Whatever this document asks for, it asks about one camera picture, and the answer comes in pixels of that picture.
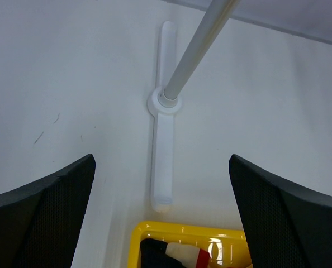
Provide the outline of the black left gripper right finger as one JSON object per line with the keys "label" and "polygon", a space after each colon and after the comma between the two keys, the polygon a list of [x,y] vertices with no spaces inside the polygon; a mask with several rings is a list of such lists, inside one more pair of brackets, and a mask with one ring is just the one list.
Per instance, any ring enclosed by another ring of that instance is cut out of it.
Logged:
{"label": "black left gripper right finger", "polygon": [[253,267],[332,267],[332,196],[238,155],[229,175]]}

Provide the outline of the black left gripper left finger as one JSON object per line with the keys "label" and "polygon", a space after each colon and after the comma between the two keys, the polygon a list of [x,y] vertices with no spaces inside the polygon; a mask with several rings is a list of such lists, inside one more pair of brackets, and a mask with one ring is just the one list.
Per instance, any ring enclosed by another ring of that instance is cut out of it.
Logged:
{"label": "black left gripper left finger", "polygon": [[88,154],[0,194],[0,267],[71,267],[95,170]]}

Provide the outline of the orange brown argyle sock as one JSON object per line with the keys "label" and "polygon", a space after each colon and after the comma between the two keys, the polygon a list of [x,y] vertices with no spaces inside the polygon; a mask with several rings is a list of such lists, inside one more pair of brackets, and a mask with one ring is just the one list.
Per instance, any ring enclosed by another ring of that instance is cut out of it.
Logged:
{"label": "orange brown argyle sock", "polygon": [[210,254],[196,246],[171,242],[167,244],[165,253],[187,268],[208,268]]}

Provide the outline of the navy blue sock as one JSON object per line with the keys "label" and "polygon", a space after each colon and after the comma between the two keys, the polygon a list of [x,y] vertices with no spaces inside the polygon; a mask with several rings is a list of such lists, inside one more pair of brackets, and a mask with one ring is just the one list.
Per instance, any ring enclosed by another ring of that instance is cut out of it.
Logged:
{"label": "navy blue sock", "polygon": [[153,238],[140,242],[141,267],[147,268],[179,268],[182,263],[166,254],[167,243]]}

